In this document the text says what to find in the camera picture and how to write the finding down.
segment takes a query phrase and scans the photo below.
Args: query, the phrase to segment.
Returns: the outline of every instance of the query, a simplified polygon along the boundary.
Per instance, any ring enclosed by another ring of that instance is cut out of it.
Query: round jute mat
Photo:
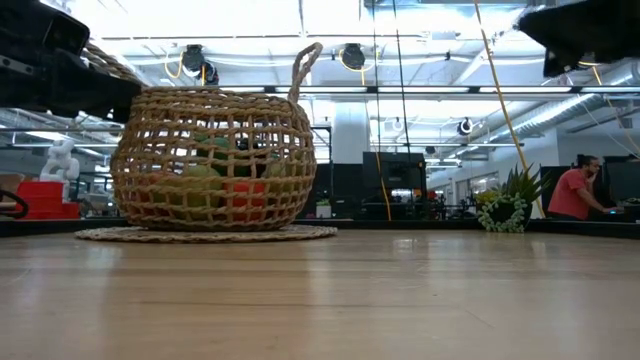
[[[338,229],[333,227],[306,225],[289,225],[274,231],[211,233],[155,231],[142,227],[114,227],[78,231],[76,237],[94,241],[210,244],[309,240],[333,236],[337,232]]]

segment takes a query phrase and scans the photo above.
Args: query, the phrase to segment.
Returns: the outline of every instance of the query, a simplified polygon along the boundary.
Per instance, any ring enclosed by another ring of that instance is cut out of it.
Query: ceiling
[[[324,45],[324,51],[306,78],[307,86],[494,84],[471,1],[396,1],[394,13],[392,2],[387,0],[379,1],[375,11],[371,0],[43,0],[87,24],[98,46],[135,69],[150,85],[199,84],[184,72],[172,77],[188,44],[204,46],[206,58],[219,72],[220,86],[290,85],[295,55],[316,41]],[[513,30],[531,1],[482,3],[484,30],[502,85],[567,84],[566,77],[543,78],[544,48]],[[361,73],[343,66],[339,54],[346,43],[361,45],[368,71]],[[606,66],[600,69],[608,71]],[[587,71],[570,76],[575,84],[592,80],[592,73]],[[300,104],[314,124],[324,126],[334,120],[340,101],[344,99],[339,95],[318,94],[304,97]],[[405,107],[399,98],[384,96],[363,96],[357,101],[367,107],[370,121],[404,120],[406,110],[412,139],[448,141],[456,136],[456,120],[464,117],[488,124],[477,130],[487,133],[504,123],[497,97],[414,99],[407,100]],[[521,114],[542,103],[525,98],[510,101],[507,106],[509,112]],[[0,114],[0,121],[5,126],[73,125],[70,119],[22,115]],[[82,119],[76,121],[91,127],[111,125]],[[384,139],[401,141],[404,136],[404,127],[381,129]],[[107,133],[85,136],[92,141],[117,141]],[[372,136],[377,138],[377,131]]]

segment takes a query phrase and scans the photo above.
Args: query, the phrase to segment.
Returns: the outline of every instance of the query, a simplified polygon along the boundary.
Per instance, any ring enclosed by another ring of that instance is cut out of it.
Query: basket handle
[[[296,61],[293,63],[293,76],[291,77],[291,89],[289,89],[288,100],[297,103],[298,98],[300,97],[300,85],[304,81],[304,78],[311,71],[311,67],[313,63],[318,60],[318,57],[322,53],[322,44],[314,43],[311,44],[306,49],[302,50],[298,56],[296,56]],[[305,55],[309,55],[309,60],[300,66],[302,62],[302,58]]]
[[[110,75],[117,76],[120,79],[127,80],[146,87],[145,83],[140,81],[138,77],[128,67],[120,64],[113,56],[108,55],[99,47],[87,43],[83,55],[94,66],[108,72]]]

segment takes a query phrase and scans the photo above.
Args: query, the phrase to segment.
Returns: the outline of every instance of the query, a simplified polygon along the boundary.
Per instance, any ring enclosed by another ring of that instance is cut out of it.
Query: white robot
[[[71,157],[71,150],[75,144],[73,140],[56,140],[47,152],[49,159],[40,172],[40,181],[56,181],[64,184],[62,200],[69,196],[69,181],[80,176],[80,163]]]

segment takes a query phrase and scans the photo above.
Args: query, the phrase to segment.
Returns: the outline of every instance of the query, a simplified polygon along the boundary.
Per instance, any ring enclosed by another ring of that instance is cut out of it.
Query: air duct
[[[640,62],[633,61],[610,71],[603,76],[602,83],[609,86],[640,85]],[[596,81],[592,81],[586,86],[598,85]],[[577,95],[564,101],[538,106],[524,115],[518,116],[513,119],[513,128],[520,138],[526,138],[585,115],[587,110],[594,111],[606,105],[607,102],[603,95]],[[488,139],[487,136],[484,136],[479,140],[504,141],[506,137],[509,137],[509,129],[505,124],[494,130],[494,134]]]

